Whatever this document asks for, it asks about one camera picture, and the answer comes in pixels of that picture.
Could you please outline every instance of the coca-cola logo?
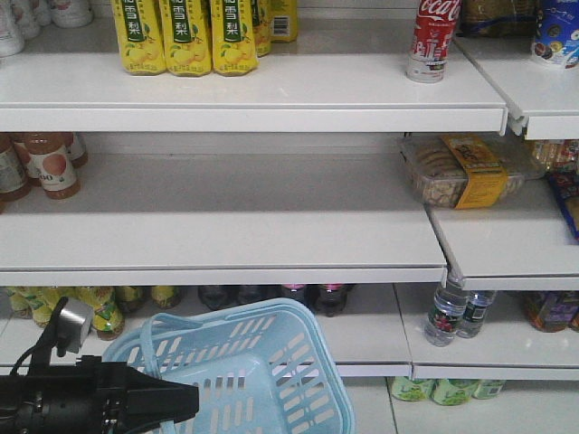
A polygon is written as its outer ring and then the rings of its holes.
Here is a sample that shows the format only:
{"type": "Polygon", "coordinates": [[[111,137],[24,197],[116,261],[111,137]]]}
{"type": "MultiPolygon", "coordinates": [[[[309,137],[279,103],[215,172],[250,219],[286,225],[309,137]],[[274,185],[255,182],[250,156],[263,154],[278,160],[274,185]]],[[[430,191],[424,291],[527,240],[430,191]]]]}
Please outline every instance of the coca-cola logo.
{"type": "Polygon", "coordinates": [[[422,0],[418,16],[433,21],[456,21],[460,13],[460,0],[422,0]]]}

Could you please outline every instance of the blue plastic basket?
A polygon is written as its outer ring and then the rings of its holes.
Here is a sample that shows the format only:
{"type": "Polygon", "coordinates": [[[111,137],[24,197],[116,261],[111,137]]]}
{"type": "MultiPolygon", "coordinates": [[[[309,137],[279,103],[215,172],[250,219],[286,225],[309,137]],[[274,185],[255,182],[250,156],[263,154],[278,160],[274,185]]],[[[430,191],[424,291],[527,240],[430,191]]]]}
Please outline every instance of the blue plastic basket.
{"type": "MultiPolygon", "coordinates": [[[[200,316],[158,314],[105,361],[199,387],[179,434],[350,434],[354,412],[316,318],[286,298],[200,316]]],[[[173,431],[172,422],[163,429],[173,431]]]]}

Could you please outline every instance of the red can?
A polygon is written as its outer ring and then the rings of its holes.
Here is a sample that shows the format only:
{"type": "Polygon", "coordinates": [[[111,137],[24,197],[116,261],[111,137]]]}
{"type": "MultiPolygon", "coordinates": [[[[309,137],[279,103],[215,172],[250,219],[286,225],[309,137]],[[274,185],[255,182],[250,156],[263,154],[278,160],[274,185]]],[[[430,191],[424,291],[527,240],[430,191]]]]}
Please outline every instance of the red can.
{"type": "Polygon", "coordinates": [[[421,0],[406,75],[410,80],[442,80],[452,32],[460,15],[460,0],[421,0]]]}

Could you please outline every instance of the black device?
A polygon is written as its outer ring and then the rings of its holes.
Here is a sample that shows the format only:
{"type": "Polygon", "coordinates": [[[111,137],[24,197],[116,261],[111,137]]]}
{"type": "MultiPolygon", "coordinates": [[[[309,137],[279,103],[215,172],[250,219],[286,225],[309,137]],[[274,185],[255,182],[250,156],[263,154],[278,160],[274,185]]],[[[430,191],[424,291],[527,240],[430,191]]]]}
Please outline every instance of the black device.
{"type": "Polygon", "coordinates": [[[150,377],[123,362],[85,355],[75,365],[51,366],[54,347],[59,357],[79,352],[91,318],[90,307],[61,298],[38,342],[0,376],[0,434],[137,433],[199,411],[197,387],[150,377]],[[20,375],[28,356],[28,373],[20,375]]]}

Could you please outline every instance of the yellow juice bottle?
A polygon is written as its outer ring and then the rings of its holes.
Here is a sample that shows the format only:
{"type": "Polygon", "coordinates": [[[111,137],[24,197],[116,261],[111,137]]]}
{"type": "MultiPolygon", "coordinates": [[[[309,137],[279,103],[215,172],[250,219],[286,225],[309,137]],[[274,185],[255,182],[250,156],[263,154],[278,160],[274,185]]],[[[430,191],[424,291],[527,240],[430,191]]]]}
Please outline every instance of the yellow juice bottle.
{"type": "Polygon", "coordinates": [[[112,0],[119,54],[133,75],[166,71],[157,0],[112,0]]]}
{"type": "Polygon", "coordinates": [[[252,0],[211,0],[214,70],[243,75],[257,68],[252,0]]]}
{"type": "Polygon", "coordinates": [[[298,39],[298,0],[271,0],[271,41],[298,39]]]}
{"type": "Polygon", "coordinates": [[[166,67],[175,75],[211,72],[209,16],[203,0],[161,0],[166,67]]]}
{"type": "Polygon", "coordinates": [[[252,0],[253,39],[257,57],[271,51],[271,0],[252,0]]]}

